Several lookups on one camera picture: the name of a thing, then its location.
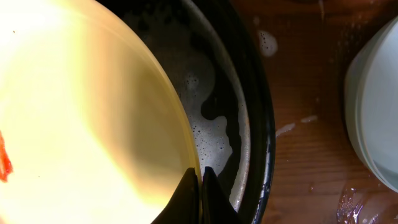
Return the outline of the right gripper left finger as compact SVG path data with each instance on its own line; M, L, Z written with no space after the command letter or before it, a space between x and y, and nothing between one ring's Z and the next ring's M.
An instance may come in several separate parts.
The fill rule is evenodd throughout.
M166 207L152 224L198 224L199 190L194 168L188 168Z

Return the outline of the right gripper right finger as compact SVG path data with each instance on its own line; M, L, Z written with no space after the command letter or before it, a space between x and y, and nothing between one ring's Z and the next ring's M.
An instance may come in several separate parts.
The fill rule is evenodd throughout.
M205 167L202 185L204 224L242 224L237 212L223 193L211 167Z

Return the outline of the yellow plate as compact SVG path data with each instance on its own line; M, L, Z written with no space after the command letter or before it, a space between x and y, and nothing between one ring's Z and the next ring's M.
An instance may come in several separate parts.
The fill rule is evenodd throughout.
M1 2L2 223L151 223L200 170L181 101L96 1Z

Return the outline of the light blue plate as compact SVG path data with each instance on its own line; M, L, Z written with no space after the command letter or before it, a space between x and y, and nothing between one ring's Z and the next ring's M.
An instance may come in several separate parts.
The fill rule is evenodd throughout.
M349 65L345 123L361 162L397 190L397 19L384 25Z

